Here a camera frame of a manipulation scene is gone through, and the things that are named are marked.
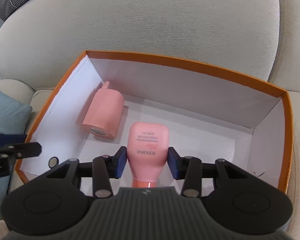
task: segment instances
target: black tear mark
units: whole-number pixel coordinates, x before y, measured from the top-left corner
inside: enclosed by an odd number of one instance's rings
[[[265,174],[266,172],[263,172],[263,173],[261,173],[259,176],[257,176],[257,177],[260,177],[261,175],[263,175],[263,174]]]

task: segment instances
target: beige couch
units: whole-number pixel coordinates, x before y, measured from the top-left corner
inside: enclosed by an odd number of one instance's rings
[[[300,0],[30,0],[0,29],[0,90],[31,104],[33,120],[85,49],[194,59],[289,90],[289,233],[300,239]]]

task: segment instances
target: blue pillow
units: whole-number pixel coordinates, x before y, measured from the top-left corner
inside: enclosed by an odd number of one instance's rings
[[[0,133],[24,133],[31,111],[32,107],[30,105],[20,103],[0,92]],[[9,179],[10,176],[0,178],[0,204],[6,195]]]

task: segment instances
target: pink body wash bottle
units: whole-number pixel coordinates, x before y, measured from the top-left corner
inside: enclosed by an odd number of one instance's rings
[[[119,91],[109,89],[109,84],[106,81],[93,97],[82,127],[94,135],[114,139],[122,116],[124,99]]]
[[[167,161],[169,128],[163,124],[135,122],[129,130],[127,157],[132,187],[155,187]]]

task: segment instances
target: open box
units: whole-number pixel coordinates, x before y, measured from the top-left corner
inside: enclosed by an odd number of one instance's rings
[[[94,137],[81,124],[92,98],[105,81],[124,95],[117,137]],[[27,141],[42,145],[39,157],[18,160],[24,183],[47,170],[50,158],[61,162],[114,155],[126,146],[137,121],[170,129],[170,146],[180,156],[214,163],[224,158],[286,192],[292,157],[292,112],[288,93],[272,84],[225,68],[195,61],[128,52],[86,51],[76,60],[47,100]],[[127,164],[121,179],[111,179],[114,193],[130,187]],[[166,164],[157,186],[174,186]],[[92,195],[91,178],[81,190]],[[202,195],[213,190],[202,179]]]

